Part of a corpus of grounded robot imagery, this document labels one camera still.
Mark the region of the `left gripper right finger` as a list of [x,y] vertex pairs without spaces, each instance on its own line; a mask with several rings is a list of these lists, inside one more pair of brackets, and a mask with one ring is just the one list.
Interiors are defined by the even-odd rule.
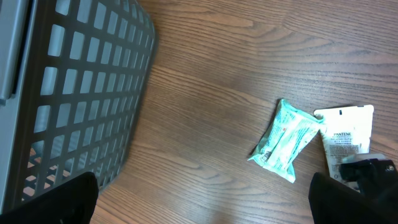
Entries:
[[315,223],[397,223],[397,183],[366,184],[355,191],[317,172],[308,201]]

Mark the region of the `teal wet wipes pack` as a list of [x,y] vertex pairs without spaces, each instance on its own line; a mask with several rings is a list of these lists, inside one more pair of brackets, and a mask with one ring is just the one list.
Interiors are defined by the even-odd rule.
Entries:
[[312,116],[281,99],[274,120],[249,160],[294,183],[293,161],[319,132],[323,123],[322,115]]

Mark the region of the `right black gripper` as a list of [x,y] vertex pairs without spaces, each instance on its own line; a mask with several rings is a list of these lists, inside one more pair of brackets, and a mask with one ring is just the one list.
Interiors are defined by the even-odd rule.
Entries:
[[397,211],[397,168],[383,154],[353,154],[339,168],[345,182],[356,182],[361,195],[387,211]]

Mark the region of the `white cream tube gold cap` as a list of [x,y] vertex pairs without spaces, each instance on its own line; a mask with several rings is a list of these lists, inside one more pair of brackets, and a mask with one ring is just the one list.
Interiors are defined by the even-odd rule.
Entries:
[[313,113],[323,118],[320,134],[330,177],[357,190],[356,182],[342,179],[340,165],[348,156],[369,152],[373,105],[318,109]]

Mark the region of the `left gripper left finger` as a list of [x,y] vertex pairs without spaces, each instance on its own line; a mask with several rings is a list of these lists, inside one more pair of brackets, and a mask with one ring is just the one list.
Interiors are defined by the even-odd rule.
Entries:
[[97,179],[85,172],[1,215],[1,224],[89,223],[99,195]]

